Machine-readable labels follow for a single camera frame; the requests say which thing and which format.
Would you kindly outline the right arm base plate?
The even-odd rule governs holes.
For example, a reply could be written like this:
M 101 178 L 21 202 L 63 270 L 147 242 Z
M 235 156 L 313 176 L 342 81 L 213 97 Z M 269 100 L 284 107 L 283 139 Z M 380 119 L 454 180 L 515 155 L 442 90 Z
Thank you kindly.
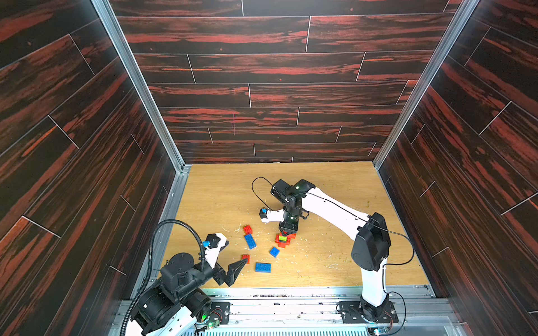
M 378 307 L 366 301 L 340 301 L 336 305 L 344 324 L 377 323 L 395 325 L 399 322 L 393 302 L 386 300 Z

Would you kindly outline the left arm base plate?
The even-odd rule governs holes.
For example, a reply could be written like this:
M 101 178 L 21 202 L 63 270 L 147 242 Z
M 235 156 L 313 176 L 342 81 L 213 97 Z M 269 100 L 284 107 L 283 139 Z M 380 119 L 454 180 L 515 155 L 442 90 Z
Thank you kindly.
M 212 301 L 210 306 L 210 325 L 213 327 L 228 325 L 231 315 L 231 303 L 226 301 Z

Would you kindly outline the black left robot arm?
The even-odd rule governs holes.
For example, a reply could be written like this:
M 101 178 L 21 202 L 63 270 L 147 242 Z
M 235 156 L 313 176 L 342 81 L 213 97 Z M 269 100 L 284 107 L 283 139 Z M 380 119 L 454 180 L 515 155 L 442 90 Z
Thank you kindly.
M 203 253 L 195 262 L 190 253 L 178 253 L 161 268 L 161 276 L 144 290 L 130 313 L 127 333 L 181 335 L 192 326 L 200 331 L 215 328 L 225 317 L 224 305 L 214 304 L 200 287 L 210 280 L 232 286 L 249 263 L 241 259 L 227 270 L 218 264 L 220 253 L 229 245 L 221 233 L 207 235 Z

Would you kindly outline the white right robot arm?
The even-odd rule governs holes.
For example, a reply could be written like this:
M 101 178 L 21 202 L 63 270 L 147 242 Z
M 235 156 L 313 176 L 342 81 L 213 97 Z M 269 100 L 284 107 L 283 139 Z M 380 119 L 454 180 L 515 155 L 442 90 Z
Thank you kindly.
M 293 235 L 298 232 L 299 219 L 305 218 L 305 212 L 314 213 L 340 229 L 354 242 L 351 257 L 361 268 L 363 305 L 378 308 L 385 304 L 388 294 L 382 270 L 387 264 L 391 241 L 383 216 L 354 210 L 318 188 L 273 186 L 270 193 L 284 208 L 268 210 L 261 215 L 263 222 L 278 222 L 282 235 Z

